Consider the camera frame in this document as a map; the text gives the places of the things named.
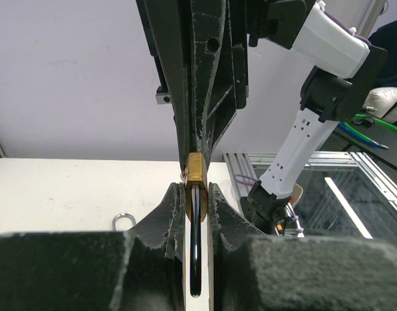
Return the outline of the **small brass padlock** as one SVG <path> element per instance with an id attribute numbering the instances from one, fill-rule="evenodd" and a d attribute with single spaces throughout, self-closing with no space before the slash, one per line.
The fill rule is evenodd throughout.
<path id="1" fill-rule="evenodd" d="M 120 213 L 113 217 L 111 228 L 114 231 L 127 231 L 136 225 L 135 217 L 130 213 Z"/>

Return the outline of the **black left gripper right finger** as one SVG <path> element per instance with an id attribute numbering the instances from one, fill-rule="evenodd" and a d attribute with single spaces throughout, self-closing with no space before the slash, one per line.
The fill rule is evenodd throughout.
<path id="1" fill-rule="evenodd" d="M 266 235 L 209 185 L 211 310 L 397 310 L 397 248 L 345 236 Z"/>

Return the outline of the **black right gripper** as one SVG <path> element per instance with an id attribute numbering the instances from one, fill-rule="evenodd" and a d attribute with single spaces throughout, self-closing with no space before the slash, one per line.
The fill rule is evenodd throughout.
<path id="1" fill-rule="evenodd" d="M 216 120 L 217 110 L 246 105 L 247 8 L 253 1 L 136 4 L 159 75 L 157 102 L 174 112 L 180 167 L 192 150 L 209 162 L 226 126 Z"/>

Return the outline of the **brass padlock with keys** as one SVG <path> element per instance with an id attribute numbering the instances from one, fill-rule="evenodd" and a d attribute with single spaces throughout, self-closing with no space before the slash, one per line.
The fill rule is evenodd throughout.
<path id="1" fill-rule="evenodd" d="M 191 152 L 185 169 L 186 213 L 190 220 L 190 294 L 201 295 L 201 223 L 207 214 L 207 166 L 200 152 Z"/>

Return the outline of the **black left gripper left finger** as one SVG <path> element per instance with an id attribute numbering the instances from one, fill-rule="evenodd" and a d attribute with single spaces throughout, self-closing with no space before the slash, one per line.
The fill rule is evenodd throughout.
<path id="1" fill-rule="evenodd" d="M 185 191 L 127 231 L 0 234 L 0 310 L 184 310 Z"/>

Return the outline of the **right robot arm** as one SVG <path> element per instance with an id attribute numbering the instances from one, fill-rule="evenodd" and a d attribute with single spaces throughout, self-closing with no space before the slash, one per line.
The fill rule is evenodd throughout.
<path id="1" fill-rule="evenodd" d="M 244 200 L 245 217 L 274 232 L 307 160 L 362 107 L 386 51 L 342 26 L 323 1 L 138 1 L 137 8 L 159 75 L 157 97 L 174 111 L 194 238 L 209 210 L 210 158 L 246 105 L 248 48 L 265 39 L 312 63 L 293 127 Z"/>

